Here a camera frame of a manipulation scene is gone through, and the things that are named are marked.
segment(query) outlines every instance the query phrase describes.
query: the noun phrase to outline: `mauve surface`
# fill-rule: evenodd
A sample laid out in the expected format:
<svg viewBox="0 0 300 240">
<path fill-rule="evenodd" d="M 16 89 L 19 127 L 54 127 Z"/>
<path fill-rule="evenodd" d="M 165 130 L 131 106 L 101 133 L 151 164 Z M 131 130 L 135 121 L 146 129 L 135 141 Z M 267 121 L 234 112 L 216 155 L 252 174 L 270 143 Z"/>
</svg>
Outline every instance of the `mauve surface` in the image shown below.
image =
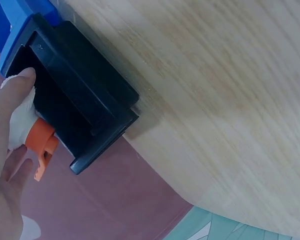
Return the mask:
<svg viewBox="0 0 300 240">
<path fill-rule="evenodd" d="M 24 191 L 22 214 L 38 223 L 39 240 L 160 240 L 192 207 L 123 138 L 79 176 L 72 160 L 60 145 Z"/>
</svg>

